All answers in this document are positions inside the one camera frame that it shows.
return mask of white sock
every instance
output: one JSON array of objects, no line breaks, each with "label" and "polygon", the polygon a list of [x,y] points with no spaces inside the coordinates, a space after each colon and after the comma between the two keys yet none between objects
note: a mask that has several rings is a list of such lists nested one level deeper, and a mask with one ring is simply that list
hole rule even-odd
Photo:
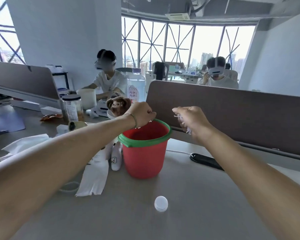
[{"label": "white sock", "polygon": [[111,169],[113,171],[118,171],[121,167],[122,163],[122,155],[121,155],[121,143],[119,141],[112,148],[111,153]]}]

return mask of white bowl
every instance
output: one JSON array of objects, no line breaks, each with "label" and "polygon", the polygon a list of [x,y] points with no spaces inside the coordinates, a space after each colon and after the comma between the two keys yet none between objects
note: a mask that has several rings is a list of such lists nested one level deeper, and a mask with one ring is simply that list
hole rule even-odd
[{"label": "white bowl", "polygon": [[109,119],[114,119],[115,116],[113,115],[112,111],[110,109],[107,110],[107,115]]}]

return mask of glass window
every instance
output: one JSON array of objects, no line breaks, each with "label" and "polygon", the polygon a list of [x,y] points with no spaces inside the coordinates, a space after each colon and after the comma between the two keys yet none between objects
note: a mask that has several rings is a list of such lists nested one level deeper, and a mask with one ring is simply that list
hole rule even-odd
[{"label": "glass window", "polygon": [[0,61],[25,64],[5,0],[0,0]]},{"label": "glass window", "polygon": [[123,67],[138,67],[138,27],[139,20],[121,17]]},{"label": "glass window", "polygon": [[169,24],[165,61],[188,65],[193,25]]},{"label": "glass window", "polygon": [[223,26],[196,26],[189,67],[201,69],[210,57],[216,57]]},{"label": "glass window", "polygon": [[227,26],[224,31],[219,56],[223,56],[226,62],[231,64],[231,69],[238,73],[238,80],[240,80],[254,29],[255,26]]},{"label": "glass window", "polygon": [[165,23],[141,20],[140,68],[143,76],[152,69],[153,63],[163,61],[165,31]]}]

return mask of jar lid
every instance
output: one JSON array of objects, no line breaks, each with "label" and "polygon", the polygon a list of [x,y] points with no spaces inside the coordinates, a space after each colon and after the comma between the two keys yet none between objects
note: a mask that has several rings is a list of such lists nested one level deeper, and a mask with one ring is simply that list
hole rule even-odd
[{"label": "jar lid", "polygon": [[68,94],[62,96],[62,100],[64,101],[74,101],[74,100],[79,100],[81,99],[81,96],[79,94]]}]

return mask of white lid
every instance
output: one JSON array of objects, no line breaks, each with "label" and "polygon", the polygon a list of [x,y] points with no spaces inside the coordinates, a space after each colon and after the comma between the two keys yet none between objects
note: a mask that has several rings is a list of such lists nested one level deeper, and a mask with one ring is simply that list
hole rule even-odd
[{"label": "white lid", "polygon": [[159,212],[164,212],[168,208],[168,200],[164,196],[158,196],[154,201],[154,207]]}]

